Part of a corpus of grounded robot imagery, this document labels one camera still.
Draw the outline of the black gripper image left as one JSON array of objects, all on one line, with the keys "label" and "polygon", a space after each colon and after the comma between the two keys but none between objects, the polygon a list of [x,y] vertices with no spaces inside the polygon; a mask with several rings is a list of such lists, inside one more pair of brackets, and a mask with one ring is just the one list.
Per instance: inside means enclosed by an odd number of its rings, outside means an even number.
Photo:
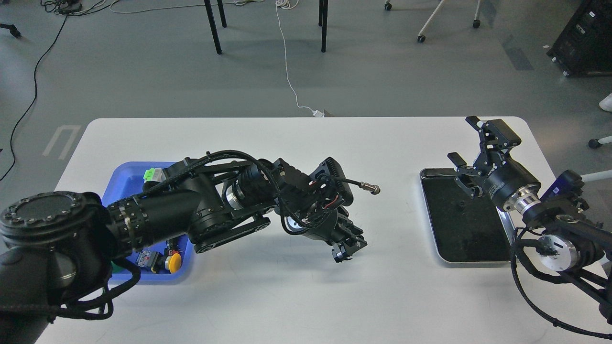
[{"label": "black gripper image left", "polygon": [[351,260],[354,249],[365,248],[368,245],[363,237],[363,230],[354,225],[346,210],[335,210],[323,224],[308,228],[300,235],[312,240],[322,240],[330,246],[334,244],[336,263]]}]

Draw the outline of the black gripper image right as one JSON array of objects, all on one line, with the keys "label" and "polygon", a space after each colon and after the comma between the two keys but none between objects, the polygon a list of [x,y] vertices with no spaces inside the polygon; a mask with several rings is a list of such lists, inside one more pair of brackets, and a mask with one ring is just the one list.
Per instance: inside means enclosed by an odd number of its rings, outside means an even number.
[{"label": "black gripper image right", "polygon": [[537,194],[541,182],[510,155],[510,150],[522,143],[520,137],[501,119],[468,116],[465,120],[478,132],[480,153],[474,161],[478,169],[457,152],[448,153],[461,190],[470,198],[487,196],[502,211],[516,209],[521,193]]}]

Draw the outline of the black robot arm image left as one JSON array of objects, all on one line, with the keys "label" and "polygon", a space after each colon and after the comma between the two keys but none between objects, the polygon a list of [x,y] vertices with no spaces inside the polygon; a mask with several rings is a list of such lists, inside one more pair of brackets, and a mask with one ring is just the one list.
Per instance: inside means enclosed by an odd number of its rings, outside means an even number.
[{"label": "black robot arm image left", "polygon": [[286,233],[321,240],[337,263],[367,242],[349,219],[350,185],[333,158],[311,174],[236,150],[208,152],[160,170],[142,191],[103,205],[93,192],[54,191],[1,211],[1,342],[33,344],[58,317],[104,320],[141,270],[128,260],[153,244],[188,236],[195,252],[246,237],[281,217]]}]

